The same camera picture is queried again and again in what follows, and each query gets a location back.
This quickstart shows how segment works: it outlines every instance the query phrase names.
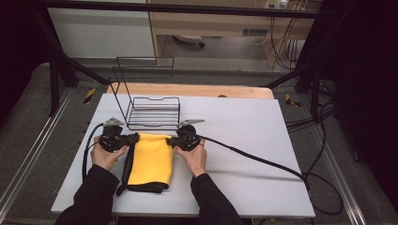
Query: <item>yellow towel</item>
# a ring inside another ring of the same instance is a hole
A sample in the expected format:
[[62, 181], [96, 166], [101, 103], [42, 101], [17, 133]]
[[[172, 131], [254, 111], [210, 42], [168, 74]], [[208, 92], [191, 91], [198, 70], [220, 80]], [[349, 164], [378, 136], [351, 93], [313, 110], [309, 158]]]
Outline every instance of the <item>yellow towel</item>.
[[169, 135], [139, 133], [139, 141], [130, 147], [122, 178], [124, 189], [162, 193], [170, 185], [173, 172], [173, 148], [167, 145]]
[[173, 169], [173, 148], [167, 145], [168, 135], [140, 133], [140, 141], [135, 144], [134, 160], [129, 185], [142, 185], [150, 182], [170, 184]]

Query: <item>black wire rack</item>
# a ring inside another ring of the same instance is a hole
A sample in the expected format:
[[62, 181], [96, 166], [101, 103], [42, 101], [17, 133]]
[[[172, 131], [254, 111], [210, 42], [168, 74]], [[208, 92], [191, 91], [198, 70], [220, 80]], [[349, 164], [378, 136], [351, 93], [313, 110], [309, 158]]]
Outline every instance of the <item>black wire rack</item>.
[[178, 97], [132, 97], [127, 85], [137, 80], [172, 78], [174, 58], [118, 57], [116, 61], [117, 67], [112, 68], [115, 76], [108, 80], [113, 83], [111, 87], [127, 128], [135, 131], [176, 130], [180, 116]]

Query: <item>wooden tabletop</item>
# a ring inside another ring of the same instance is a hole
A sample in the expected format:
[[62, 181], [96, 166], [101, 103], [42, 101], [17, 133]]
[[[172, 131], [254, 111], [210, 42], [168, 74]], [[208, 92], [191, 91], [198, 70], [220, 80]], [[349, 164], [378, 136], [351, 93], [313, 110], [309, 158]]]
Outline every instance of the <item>wooden tabletop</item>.
[[221, 86], [221, 85], [193, 85], [193, 84], [160, 84], [160, 83], [132, 83], [126, 85], [112, 83], [107, 94], [113, 94], [117, 90], [118, 94], [134, 95], [161, 95], [161, 96], [196, 96], [196, 97], [230, 97], [230, 98], [265, 98], [274, 99], [272, 91], [264, 87], [247, 86]]

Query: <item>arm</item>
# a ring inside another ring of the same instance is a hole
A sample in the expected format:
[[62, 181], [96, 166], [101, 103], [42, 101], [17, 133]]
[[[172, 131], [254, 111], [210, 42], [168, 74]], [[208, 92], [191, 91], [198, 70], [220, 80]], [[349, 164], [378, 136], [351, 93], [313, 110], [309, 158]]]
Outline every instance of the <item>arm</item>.
[[96, 144], [91, 152], [93, 167], [77, 190], [73, 205], [61, 214], [55, 225], [109, 223], [113, 196], [119, 183], [109, 171], [126, 152], [127, 146], [116, 153], [109, 153], [102, 149], [98, 141], [99, 137], [95, 138]]
[[179, 147], [176, 147], [175, 150], [182, 156], [188, 170], [193, 175], [191, 189], [200, 207], [200, 224], [242, 225], [243, 221], [237, 214], [237, 210], [206, 173], [205, 140], [201, 140], [199, 145], [190, 152], [185, 152]]
[[237, 210], [217, 188], [207, 173], [193, 178], [191, 189], [200, 207], [200, 224], [243, 224]]

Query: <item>yellow cloth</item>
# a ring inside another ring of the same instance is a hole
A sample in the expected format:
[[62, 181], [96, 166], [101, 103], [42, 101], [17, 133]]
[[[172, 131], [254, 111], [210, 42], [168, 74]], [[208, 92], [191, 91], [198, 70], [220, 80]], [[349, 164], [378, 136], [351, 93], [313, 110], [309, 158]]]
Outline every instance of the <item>yellow cloth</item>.
[[128, 185], [144, 185], [152, 182], [170, 184], [173, 171], [173, 148], [167, 145], [169, 135], [140, 133], [135, 144], [132, 169]]

